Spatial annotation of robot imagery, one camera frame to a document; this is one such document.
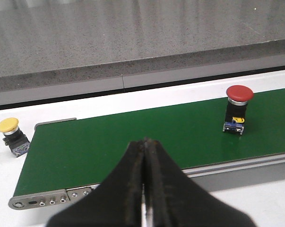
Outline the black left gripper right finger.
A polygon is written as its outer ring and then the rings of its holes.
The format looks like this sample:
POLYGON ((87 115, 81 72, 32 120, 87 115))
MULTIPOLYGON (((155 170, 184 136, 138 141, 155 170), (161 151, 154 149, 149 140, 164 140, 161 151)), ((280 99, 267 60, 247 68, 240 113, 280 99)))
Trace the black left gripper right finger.
POLYGON ((157 140, 144 140, 147 224, 152 227, 254 227, 177 166, 157 140))

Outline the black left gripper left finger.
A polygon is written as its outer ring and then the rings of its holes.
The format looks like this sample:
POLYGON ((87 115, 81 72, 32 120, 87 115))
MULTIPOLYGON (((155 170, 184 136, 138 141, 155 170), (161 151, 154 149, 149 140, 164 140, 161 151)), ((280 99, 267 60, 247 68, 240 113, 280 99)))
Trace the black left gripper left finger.
POLYGON ((55 214, 49 227, 139 227, 144 168, 143 142, 132 141, 96 189, 55 214))

